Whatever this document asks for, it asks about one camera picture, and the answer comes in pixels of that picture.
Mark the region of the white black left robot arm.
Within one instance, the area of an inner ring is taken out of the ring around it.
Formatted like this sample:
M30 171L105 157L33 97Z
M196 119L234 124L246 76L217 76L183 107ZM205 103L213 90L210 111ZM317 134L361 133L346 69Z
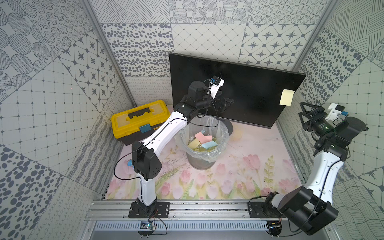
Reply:
M200 110L213 108L215 113L223 113L233 104L234 100L220 97L220 87L224 83L223 79L216 76L203 82L192 82L188 93L174 107L174 111L160 128L142 142L135 141L132 144L132 165L141 180L139 204L147 208L156 205L154 178L162 168L159 155L176 133L191 124Z

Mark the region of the light blue sticky note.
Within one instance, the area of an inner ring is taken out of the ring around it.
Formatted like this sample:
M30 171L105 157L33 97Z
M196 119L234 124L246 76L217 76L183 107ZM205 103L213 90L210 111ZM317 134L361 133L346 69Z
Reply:
M218 144L215 141L211 141L211 142L202 144L202 148L204 148L206 150L214 149L216 146L218 146Z

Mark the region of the pink sticky note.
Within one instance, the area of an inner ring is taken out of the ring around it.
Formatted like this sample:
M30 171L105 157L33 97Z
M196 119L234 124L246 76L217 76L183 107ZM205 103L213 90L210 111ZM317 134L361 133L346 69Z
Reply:
M199 140L200 144L202 144L201 141L203 140L203 135L202 132L195 134L195 138Z
M208 143L208 142L211 142L213 140L213 137L211 135L203 135L203 140L201 141L202 144L205 144L205 143Z

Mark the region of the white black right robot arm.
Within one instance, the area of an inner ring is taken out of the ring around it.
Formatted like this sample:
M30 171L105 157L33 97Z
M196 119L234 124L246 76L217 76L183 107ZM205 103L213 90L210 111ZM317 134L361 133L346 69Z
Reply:
M286 217L311 236L333 222L339 212L332 206L332 191L340 168L350 155L349 144L368 126L350 117L344 107L332 103L326 113L321 106L300 103L299 113L305 131L315 134L314 166L304 186L288 194L269 193L262 205L268 217Z

